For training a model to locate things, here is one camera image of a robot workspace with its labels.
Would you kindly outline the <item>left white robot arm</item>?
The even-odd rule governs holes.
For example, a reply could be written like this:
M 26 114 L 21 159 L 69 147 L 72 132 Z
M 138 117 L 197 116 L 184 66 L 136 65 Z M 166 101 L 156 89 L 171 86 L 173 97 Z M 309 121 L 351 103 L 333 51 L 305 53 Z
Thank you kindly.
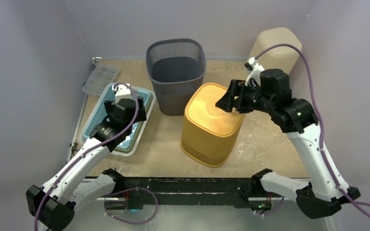
M 136 122 L 147 120 L 142 97 L 105 101 L 106 115 L 95 125 L 79 152 L 42 186 L 32 185 L 26 191 L 33 229 L 40 225 L 46 231 L 62 231 L 78 209 L 91 201 L 124 192 L 124 177 L 115 170 L 105 170 L 91 183 L 80 186 L 92 168 L 107 157 L 131 133 Z

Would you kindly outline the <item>beige plastic bin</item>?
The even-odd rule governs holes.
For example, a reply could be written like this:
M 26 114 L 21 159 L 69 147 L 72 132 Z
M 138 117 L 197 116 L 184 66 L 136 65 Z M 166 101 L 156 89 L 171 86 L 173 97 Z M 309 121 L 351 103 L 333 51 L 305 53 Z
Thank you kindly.
M 288 28 L 278 27 L 262 31 L 256 38 L 249 58 L 257 57 L 265 49 L 278 44 L 290 44 L 299 50 L 303 45 L 296 35 Z M 258 59 L 258 63 L 265 69 L 281 69 L 284 73 L 289 74 L 295 66 L 299 54 L 290 47 L 280 46 L 266 52 Z

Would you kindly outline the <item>yellow mesh basket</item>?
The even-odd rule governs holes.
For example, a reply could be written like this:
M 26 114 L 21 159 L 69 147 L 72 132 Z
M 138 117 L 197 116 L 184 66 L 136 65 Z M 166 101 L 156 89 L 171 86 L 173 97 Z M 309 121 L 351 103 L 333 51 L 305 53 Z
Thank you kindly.
M 244 114 L 215 106 L 226 91 L 217 83 L 202 84 L 185 107 L 180 147 L 207 167 L 220 167 L 228 160 L 244 121 Z

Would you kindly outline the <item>grey mesh basket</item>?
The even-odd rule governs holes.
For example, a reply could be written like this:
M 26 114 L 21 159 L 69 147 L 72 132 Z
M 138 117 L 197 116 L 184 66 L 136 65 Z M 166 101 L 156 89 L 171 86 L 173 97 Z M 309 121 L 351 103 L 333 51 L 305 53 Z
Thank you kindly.
M 206 73 L 202 46 L 189 38 L 158 41 L 148 47 L 145 62 L 161 112 L 183 115 Z

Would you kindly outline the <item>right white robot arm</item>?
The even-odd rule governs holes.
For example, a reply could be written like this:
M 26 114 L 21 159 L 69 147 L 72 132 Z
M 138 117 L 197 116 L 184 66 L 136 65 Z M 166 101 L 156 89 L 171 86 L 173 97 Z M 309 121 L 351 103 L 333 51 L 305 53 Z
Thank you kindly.
M 348 185 L 332 162 L 313 106 L 305 99 L 293 98 L 289 75 L 280 69 L 267 69 L 259 79 L 233 79 L 215 105 L 228 113 L 269 114 L 292 142 L 310 181 L 284 177 L 266 168 L 252 176 L 250 192 L 258 196 L 275 193 L 290 199 L 311 219 L 332 216 L 343 204 L 358 199 L 359 189 Z

